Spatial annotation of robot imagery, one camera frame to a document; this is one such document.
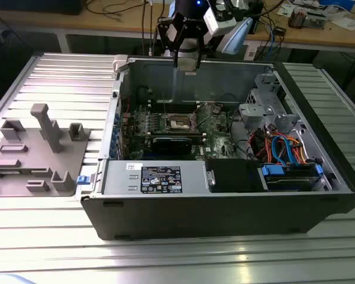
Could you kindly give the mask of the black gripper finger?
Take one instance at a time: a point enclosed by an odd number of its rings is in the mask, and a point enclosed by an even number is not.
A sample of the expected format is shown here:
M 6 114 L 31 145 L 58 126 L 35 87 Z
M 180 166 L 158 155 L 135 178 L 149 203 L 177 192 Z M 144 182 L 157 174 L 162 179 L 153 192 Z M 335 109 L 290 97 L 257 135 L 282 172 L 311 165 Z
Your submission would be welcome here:
M 204 37 L 207 34 L 207 32 L 208 32 L 208 28 L 206 27 L 205 24 L 200 24 L 196 26 L 196 43 L 198 49 L 198 56 L 196 61 L 197 69 L 199 69 L 201 65 L 202 56 L 204 55 L 204 51 L 205 51 Z
M 161 17 L 157 22 L 162 46 L 173 53 L 173 67 L 178 65 L 178 52 L 182 44 L 182 21 L 177 18 Z

